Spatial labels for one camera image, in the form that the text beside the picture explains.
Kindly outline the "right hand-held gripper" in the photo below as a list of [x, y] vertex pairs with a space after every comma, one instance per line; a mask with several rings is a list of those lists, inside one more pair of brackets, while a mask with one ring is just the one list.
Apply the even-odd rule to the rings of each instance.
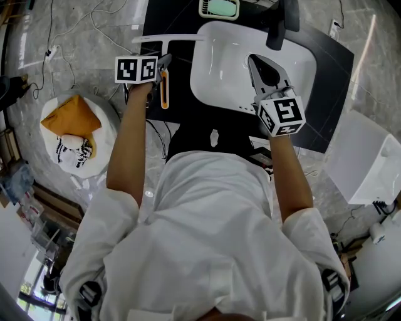
[[306, 123], [305, 110], [284, 68], [257, 54], [250, 54], [247, 63], [261, 131], [270, 137], [298, 133]]

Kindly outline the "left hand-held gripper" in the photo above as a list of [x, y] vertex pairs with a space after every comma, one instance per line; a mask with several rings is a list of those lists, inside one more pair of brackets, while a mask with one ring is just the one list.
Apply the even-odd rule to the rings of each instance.
[[115, 58], [115, 83], [143, 84], [154, 83], [157, 88], [172, 61], [172, 55], [167, 53], [159, 59], [157, 56], [117, 56]]

